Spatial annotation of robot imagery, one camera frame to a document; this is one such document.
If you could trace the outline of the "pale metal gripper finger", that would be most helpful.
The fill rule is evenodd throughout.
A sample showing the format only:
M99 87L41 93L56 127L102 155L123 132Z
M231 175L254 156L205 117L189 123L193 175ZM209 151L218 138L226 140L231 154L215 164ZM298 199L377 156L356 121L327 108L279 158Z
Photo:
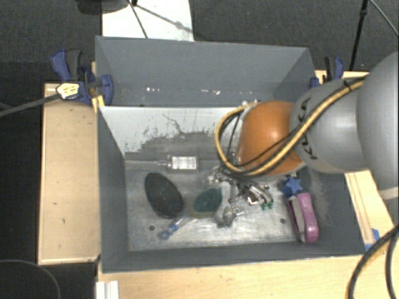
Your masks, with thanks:
M244 211L236 204L227 205L222 211L217 211L214 219L219 228L231 227L233 221L244 215Z
M239 209L239 206L238 206L238 189L237 189L237 185L234 182L232 182L230 184L228 206L231 209Z

